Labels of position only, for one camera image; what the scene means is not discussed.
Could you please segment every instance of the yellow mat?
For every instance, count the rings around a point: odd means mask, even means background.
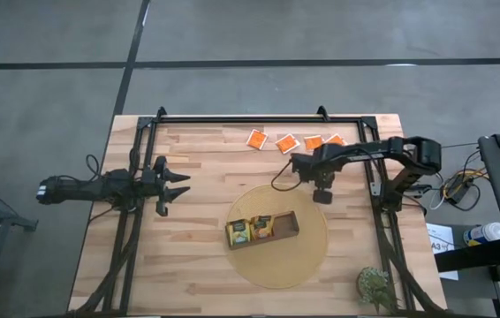
[[[279,192],[261,185],[243,194],[231,207],[227,221],[295,211],[299,235],[258,246],[228,249],[232,266],[245,279],[267,288],[288,288],[306,282],[327,253],[328,230],[324,215],[311,194],[300,190]]]

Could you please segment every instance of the orange tea bag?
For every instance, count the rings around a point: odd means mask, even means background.
[[[276,145],[282,152],[282,154],[287,154],[292,149],[298,147],[300,144],[292,134],[288,133],[282,139],[276,141]]]
[[[322,137],[320,135],[305,137],[303,139],[305,140],[305,147],[307,148],[307,150],[318,148],[323,143]]]
[[[340,135],[338,135],[338,133],[335,133],[332,136],[330,136],[330,138],[328,138],[327,140],[325,140],[324,143],[336,143],[336,144],[341,145],[341,146],[346,145],[346,141],[343,140],[340,137]]]
[[[253,129],[252,132],[250,132],[250,136],[248,136],[246,144],[250,147],[261,149],[266,143],[267,138],[268,138],[267,134]]]

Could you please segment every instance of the spray can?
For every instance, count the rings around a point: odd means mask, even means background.
[[[464,232],[464,241],[468,246],[477,246],[498,239],[500,239],[499,222],[477,226]]]

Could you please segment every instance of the paper sign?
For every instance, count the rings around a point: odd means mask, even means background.
[[[427,223],[427,231],[433,247],[433,254],[455,249],[451,227]],[[445,279],[458,280],[458,272],[456,270],[439,273],[438,276]]]

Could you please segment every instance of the concrete floor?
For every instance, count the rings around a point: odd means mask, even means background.
[[[0,1],[0,63],[124,62],[140,2]],[[137,60],[425,57],[500,57],[500,0],[153,1]],[[35,233],[13,229],[4,249],[0,317],[65,310],[90,204],[41,206],[35,190],[54,174],[88,178],[84,158],[102,157],[122,75],[0,71],[0,196],[40,219]],[[398,113],[406,135],[473,142],[500,133],[500,65],[136,70],[124,113],[311,113],[318,105]],[[445,149],[443,174],[473,151]],[[473,211],[445,205],[428,221],[498,221],[481,186]],[[456,293],[471,285],[444,286],[455,312],[492,314],[488,301]]]

